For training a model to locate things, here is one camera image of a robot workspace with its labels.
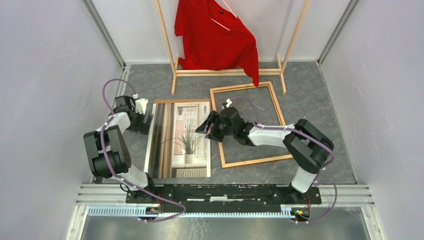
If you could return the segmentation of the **plant photo print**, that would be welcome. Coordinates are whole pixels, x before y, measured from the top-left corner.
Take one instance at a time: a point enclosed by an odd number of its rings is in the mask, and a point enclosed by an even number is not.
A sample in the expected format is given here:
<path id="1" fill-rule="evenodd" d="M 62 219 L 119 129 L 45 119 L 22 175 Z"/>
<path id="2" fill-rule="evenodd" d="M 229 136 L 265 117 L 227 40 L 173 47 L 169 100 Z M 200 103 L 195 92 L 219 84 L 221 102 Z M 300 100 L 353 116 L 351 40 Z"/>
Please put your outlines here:
<path id="1" fill-rule="evenodd" d="M 196 129 L 210 110 L 210 99 L 155 100 L 144 171 L 156 179 L 209 178 L 210 140 Z"/>

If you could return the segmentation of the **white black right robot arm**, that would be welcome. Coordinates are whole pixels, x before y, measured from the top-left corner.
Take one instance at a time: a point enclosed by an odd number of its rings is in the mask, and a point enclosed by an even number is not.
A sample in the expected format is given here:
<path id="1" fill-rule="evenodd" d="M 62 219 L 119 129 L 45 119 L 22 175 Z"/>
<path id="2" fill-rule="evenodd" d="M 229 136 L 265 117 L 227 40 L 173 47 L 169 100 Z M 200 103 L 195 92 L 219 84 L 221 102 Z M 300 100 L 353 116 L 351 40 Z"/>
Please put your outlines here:
<path id="1" fill-rule="evenodd" d="M 335 159 L 333 142 L 306 119 L 290 125 L 263 125 L 247 122 L 235 107 L 227 107 L 221 112 L 212 110 L 195 132 L 217 142 L 231 136 L 243 146 L 287 149 L 298 165 L 288 191 L 289 199 L 295 204 L 309 198 L 311 186 Z"/>

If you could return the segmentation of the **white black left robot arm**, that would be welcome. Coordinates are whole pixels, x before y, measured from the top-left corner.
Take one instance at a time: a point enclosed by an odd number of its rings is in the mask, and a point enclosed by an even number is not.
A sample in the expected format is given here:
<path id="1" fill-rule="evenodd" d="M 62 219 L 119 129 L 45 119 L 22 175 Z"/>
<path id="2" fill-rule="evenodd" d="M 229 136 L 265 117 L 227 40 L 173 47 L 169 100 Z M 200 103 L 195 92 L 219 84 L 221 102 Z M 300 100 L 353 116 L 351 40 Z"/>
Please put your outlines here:
<path id="1" fill-rule="evenodd" d="M 116 97 L 107 122 L 83 136 L 93 176 L 120 182 L 121 190 L 145 204 L 156 200 L 157 190 L 149 174 L 132 164 L 123 133 L 149 134 L 153 114 L 147 112 L 148 102 L 138 94 Z"/>

